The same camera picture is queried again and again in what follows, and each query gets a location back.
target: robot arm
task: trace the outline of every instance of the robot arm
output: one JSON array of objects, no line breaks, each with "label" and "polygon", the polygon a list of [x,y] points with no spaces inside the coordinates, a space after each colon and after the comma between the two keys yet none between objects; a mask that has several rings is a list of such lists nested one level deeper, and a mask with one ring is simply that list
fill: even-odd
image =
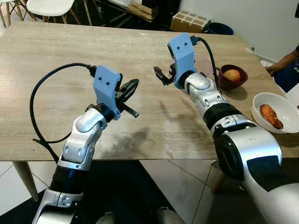
[{"label": "robot arm", "polygon": [[175,60],[175,65],[171,65],[172,77],[168,79],[154,67],[156,76],[164,85],[173,81],[195,103],[213,136],[220,168],[242,181],[264,219],[273,224],[298,223],[299,183],[282,172],[277,141],[224,98],[217,77],[214,82],[196,71],[193,45],[199,39],[203,40],[183,33],[170,40],[168,48]]},{"label": "robot arm", "polygon": [[83,199],[84,180],[102,131],[112,119],[120,118],[124,110],[138,117],[139,114],[124,103],[134,94],[139,80],[133,79],[120,88],[121,80],[121,73],[104,66],[97,67],[93,86],[98,104],[89,105],[85,114],[74,120],[33,224],[71,223],[76,218],[74,210]]}]

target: table top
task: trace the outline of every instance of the table top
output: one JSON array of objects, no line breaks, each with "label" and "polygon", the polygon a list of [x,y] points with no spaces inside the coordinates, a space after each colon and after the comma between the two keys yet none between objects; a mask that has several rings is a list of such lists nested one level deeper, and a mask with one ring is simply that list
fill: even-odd
[{"label": "table top", "polygon": [[[153,66],[165,73],[172,63],[167,49],[175,32],[100,28],[38,22],[18,22],[0,38],[0,161],[47,161],[46,149],[32,141],[36,134],[29,115],[29,98],[35,84],[49,71],[74,62],[106,65],[123,74],[123,82],[140,79],[127,104],[138,111],[112,121],[99,139],[95,160],[216,159],[210,132],[193,102],[173,85],[166,88]],[[234,64],[249,80],[223,91],[225,97],[249,118],[253,97],[260,92],[282,95],[256,56],[238,36],[200,35],[213,51],[216,66]],[[196,67],[209,70],[208,53],[195,46]],[[95,103],[93,79],[88,70],[73,67],[48,79],[38,90],[35,116],[46,140],[57,140],[73,120]],[[299,157],[298,134],[275,134],[284,157]],[[60,155],[63,142],[52,144]]]}]

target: dark blue shirt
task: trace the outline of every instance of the dark blue shirt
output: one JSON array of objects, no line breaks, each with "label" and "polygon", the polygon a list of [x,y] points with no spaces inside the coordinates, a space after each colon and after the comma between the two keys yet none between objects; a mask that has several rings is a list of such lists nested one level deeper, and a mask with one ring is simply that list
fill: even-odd
[{"label": "dark blue shirt", "polygon": [[284,70],[274,75],[274,80],[285,92],[290,91],[299,83],[299,58],[288,65]]}]

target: apple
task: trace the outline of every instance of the apple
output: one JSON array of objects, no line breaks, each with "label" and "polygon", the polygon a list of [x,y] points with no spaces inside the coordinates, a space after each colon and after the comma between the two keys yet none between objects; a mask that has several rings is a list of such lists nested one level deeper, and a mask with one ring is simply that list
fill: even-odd
[{"label": "apple", "polygon": [[223,75],[228,78],[229,80],[232,80],[234,82],[240,82],[241,81],[241,75],[238,70],[230,69],[223,73]]}]

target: blue plastic bracket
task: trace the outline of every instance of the blue plastic bracket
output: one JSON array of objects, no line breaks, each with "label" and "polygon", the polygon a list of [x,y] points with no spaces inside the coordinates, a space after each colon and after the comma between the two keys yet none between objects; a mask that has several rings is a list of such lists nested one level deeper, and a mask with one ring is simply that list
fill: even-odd
[{"label": "blue plastic bracket", "polygon": [[194,67],[194,47],[191,43],[189,34],[182,33],[175,38],[171,39],[168,43],[168,48],[176,63],[176,75],[174,77],[174,85],[183,89],[178,81],[186,71],[197,72]]},{"label": "blue plastic bracket", "polygon": [[97,96],[97,104],[104,103],[114,113],[114,120],[121,117],[116,107],[116,86],[121,81],[121,74],[113,69],[100,65],[95,72],[93,87]]}]

